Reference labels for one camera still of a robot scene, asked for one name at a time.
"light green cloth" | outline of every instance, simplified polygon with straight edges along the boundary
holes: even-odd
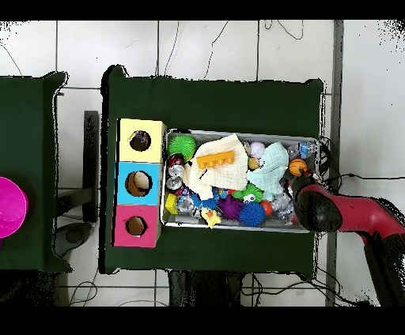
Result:
[[[263,190],[263,200],[273,201],[282,193],[280,179],[288,168],[288,152],[280,142],[269,145],[260,158],[261,167],[248,171],[248,181]]]

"green table cover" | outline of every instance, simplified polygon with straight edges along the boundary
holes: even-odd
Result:
[[[299,272],[312,276],[314,234],[163,227],[153,249],[111,247],[117,118],[161,120],[169,128],[318,137],[322,82],[187,81],[125,77],[110,66],[102,81],[103,125],[108,120],[106,221],[101,265],[123,269],[211,269]]]
[[[4,239],[0,269],[70,271],[52,248],[57,171],[53,103],[65,78],[65,73],[0,77],[0,176],[13,180],[28,197],[25,222]]]

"green toy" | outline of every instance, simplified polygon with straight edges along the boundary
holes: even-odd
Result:
[[[187,135],[178,135],[168,144],[168,155],[181,153],[184,160],[188,162],[195,154],[195,141],[193,137]]]
[[[245,203],[252,201],[261,202],[263,191],[257,188],[255,185],[248,183],[244,190],[237,190],[236,192],[232,193],[232,196],[235,199],[242,200]]]

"blue spiky ball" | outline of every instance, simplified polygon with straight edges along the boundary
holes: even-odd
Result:
[[[239,213],[239,221],[248,227],[259,227],[266,219],[266,211],[257,202],[244,204]]]
[[[205,207],[208,209],[216,209],[218,207],[219,194],[218,194],[217,190],[215,190],[214,188],[212,189],[212,194],[213,194],[213,197],[211,199],[201,201],[199,199],[199,196],[193,192],[191,197],[193,199],[194,206],[197,208]]]

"pink box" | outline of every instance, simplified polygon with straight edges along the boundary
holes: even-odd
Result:
[[[146,230],[140,236],[131,235],[127,231],[126,222],[133,216],[139,216],[146,222]],[[114,232],[114,247],[154,248],[161,234],[159,206],[117,205]]]

